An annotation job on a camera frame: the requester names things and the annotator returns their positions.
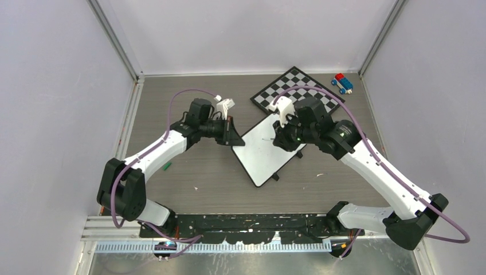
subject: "gray wood tabletop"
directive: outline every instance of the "gray wood tabletop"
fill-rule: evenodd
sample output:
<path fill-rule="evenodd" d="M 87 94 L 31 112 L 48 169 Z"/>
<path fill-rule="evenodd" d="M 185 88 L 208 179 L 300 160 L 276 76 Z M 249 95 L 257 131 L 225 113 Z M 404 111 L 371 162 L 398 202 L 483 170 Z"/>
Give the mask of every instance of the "gray wood tabletop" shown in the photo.
<path fill-rule="evenodd" d="M 331 85 L 333 74 L 312 74 Z M 367 97 L 357 74 L 346 74 L 354 84 L 351 95 L 342 96 L 376 148 L 381 148 Z M 174 93 L 207 89 L 223 98 L 233 98 L 229 110 L 240 135 L 258 123 L 265 113 L 250 97 L 276 79 L 277 75 L 148 77 L 128 145 L 127 156 L 137 153 L 164 133 L 168 103 Z M 181 94 L 174 100 L 171 121 L 181 119 L 196 97 L 211 99 L 200 92 Z M 342 108 L 334 120 L 347 119 Z M 303 149 L 302 159 L 294 158 L 279 171 L 280 180 L 262 187 L 253 185 L 230 147 L 202 139 L 171 160 L 172 165 L 156 172 L 147 183 L 147 196 L 177 213 L 325 213 L 338 201 L 363 206 L 387 206 L 386 201 L 355 171 L 326 155 L 313 145 Z"/>

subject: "wall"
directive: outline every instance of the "wall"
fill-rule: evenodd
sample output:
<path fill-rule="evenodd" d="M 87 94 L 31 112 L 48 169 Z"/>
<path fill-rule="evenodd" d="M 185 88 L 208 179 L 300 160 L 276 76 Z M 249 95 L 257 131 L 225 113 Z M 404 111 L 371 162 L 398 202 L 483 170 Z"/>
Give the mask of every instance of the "wall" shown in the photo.
<path fill-rule="evenodd" d="M 483 274 L 486 3 L 409 1 L 364 79 L 390 160 L 471 235 L 429 239 L 437 274 Z M 461 238 L 440 220 L 434 234 Z"/>
<path fill-rule="evenodd" d="M 72 274 L 133 82 L 86 1 L 1 1 L 0 37 L 0 274 Z"/>
<path fill-rule="evenodd" d="M 145 74 L 184 74 L 357 71 L 395 1 L 102 2 Z"/>

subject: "black and white checkered pattern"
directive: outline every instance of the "black and white checkered pattern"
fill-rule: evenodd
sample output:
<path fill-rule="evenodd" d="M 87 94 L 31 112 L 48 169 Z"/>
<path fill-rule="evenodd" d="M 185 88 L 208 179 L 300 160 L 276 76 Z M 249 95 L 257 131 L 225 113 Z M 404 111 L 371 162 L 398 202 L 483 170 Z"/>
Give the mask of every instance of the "black and white checkered pattern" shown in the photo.
<path fill-rule="evenodd" d="M 279 76 L 274 82 L 270 83 L 270 85 L 259 91 L 256 95 L 252 96 L 251 101 L 268 114 L 270 111 L 266 107 L 272 102 L 272 100 L 274 100 L 275 97 L 282 91 L 294 86 L 311 86 L 323 88 L 331 92 L 324 85 L 315 81 L 312 77 L 294 66 Z M 341 97 L 333 92 L 331 93 L 344 102 Z M 298 89 L 296 91 L 290 91 L 286 96 L 289 97 L 293 103 L 306 97 L 316 97 L 324 103 L 328 113 L 333 113 L 339 108 L 338 103 L 334 99 L 331 99 L 330 97 L 311 89 Z"/>

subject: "green object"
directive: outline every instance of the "green object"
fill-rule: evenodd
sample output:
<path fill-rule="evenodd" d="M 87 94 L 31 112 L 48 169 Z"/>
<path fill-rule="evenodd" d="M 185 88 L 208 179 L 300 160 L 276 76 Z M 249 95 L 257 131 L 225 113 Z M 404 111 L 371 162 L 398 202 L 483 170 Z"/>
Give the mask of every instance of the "green object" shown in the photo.
<path fill-rule="evenodd" d="M 164 169 L 164 171 L 166 171 L 166 170 L 167 170 L 167 168 L 168 168 L 168 167 L 169 167 L 171 164 L 172 164 L 171 162 L 167 162 L 167 163 L 166 163 L 166 165 L 164 165 L 164 166 L 162 167 L 162 169 Z"/>

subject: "white board with black border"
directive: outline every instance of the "white board with black border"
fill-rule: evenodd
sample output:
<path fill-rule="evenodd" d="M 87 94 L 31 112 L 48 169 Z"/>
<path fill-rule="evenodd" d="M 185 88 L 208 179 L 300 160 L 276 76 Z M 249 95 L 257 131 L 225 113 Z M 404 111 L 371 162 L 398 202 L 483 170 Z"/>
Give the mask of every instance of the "white board with black border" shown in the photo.
<path fill-rule="evenodd" d="M 279 115 L 271 113 L 241 136 L 245 146 L 232 146 L 236 158 L 256 187 L 267 182 L 306 145 L 301 144 L 293 152 L 274 146 L 273 123 L 278 120 Z"/>

